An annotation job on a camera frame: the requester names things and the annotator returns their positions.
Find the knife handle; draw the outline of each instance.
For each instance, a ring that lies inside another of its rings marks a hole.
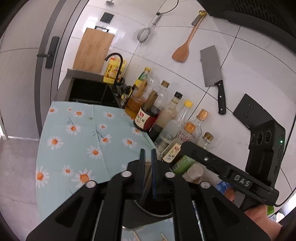
[[[221,115],[226,114],[226,99],[225,99],[225,92],[224,92],[224,85],[223,80],[218,81],[215,83],[218,87],[218,113]]]

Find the black cable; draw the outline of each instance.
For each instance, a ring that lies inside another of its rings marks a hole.
[[[285,156],[285,153],[286,153],[286,150],[287,150],[287,147],[288,147],[288,143],[289,143],[289,140],[290,140],[290,137],[292,135],[292,132],[293,132],[293,129],[294,129],[294,125],[295,125],[295,121],[296,121],[296,115],[294,117],[294,121],[293,121],[293,124],[292,124],[292,128],[291,128],[291,131],[289,133],[289,136],[288,136],[288,139],[287,139],[287,142],[286,142],[286,146],[285,146],[285,149],[284,149],[284,153],[283,153],[283,158]],[[288,201],[288,199],[293,195],[294,191],[296,190],[296,187],[294,188],[294,190],[291,192],[291,194],[286,198],[285,201],[283,201],[281,204],[274,204],[275,207],[280,207],[282,206],[286,201]]]
[[[177,4],[176,4],[176,6],[173,7],[170,11],[173,11],[173,10],[178,6],[178,4],[179,4],[179,0],[177,0]],[[161,15],[161,14],[168,13],[168,12],[170,12],[170,11],[167,11],[167,12],[157,12],[156,15],[159,16],[159,15]]]

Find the brown liquid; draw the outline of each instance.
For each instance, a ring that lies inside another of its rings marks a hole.
[[[131,96],[124,110],[130,117],[134,119],[137,117],[137,114],[143,103],[144,103],[144,100],[142,98],[139,99]]]

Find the wooden spatula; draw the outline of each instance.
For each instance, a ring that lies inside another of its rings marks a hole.
[[[189,55],[189,43],[190,43],[195,31],[197,30],[200,22],[203,20],[204,17],[205,17],[205,14],[201,16],[198,23],[193,27],[187,41],[182,46],[177,48],[177,50],[173,53],[173,55],[172,55],[173,60],[175,60],[177,62],[185,62],[185,60],[187,59],[187,57]]]

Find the silver screw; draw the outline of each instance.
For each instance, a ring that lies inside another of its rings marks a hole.
[[[165,173],[165,176],[167,177],[167,178],[172,178],[172,177],[175,177],[175,173],[173,173],[173,172],[166,172]]]
[[[208,182],[201,182],[201,183],[200,183],[200,186],[201,186],[202,188],[207,189],[207,188],[209,188],[209,187],[211,186],[211,184],[209,184]]]
[[[85,184],[85,186],[88,187],[88,188],[94,188],[96,186],[96,182],[95,181],[88,181]]]
[[[124,172],[121,173],[121,175],[123,177],[130,177],[131,176],[131,172],[130,171],[124,171]]]

